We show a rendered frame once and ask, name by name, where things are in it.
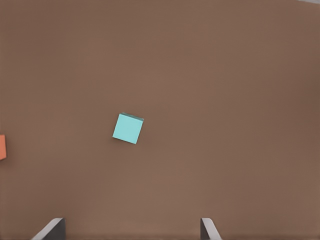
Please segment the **light blue wooden cube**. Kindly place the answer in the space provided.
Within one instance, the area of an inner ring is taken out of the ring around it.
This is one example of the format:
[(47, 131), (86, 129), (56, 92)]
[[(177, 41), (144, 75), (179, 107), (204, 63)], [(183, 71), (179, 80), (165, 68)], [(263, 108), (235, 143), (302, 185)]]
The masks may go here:
[(125, 112), (119, 114), (112, 137), (136, 144), (144, 119)]

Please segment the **red wooden cube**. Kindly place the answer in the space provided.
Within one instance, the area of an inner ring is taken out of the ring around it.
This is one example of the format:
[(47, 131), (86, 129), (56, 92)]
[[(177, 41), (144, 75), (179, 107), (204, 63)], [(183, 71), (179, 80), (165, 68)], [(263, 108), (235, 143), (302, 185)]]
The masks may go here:
[(0, 161), (7, 157), (6, 136), (0, 134)]

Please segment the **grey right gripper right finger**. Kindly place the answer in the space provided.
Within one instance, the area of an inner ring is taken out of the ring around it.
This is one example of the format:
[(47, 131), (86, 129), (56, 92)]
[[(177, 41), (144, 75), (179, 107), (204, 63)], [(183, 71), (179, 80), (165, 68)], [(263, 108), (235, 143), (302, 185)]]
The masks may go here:
[(211, 218), (200, 219), (200, 239), (201, 240), (222, 240)]

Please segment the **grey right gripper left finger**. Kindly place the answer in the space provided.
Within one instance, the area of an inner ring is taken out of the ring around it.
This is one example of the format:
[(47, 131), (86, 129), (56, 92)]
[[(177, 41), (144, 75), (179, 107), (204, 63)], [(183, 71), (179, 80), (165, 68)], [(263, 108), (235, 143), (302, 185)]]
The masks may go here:
[(66, 240), (66, 220), (63, 217), (52, 219), (31, 240)]

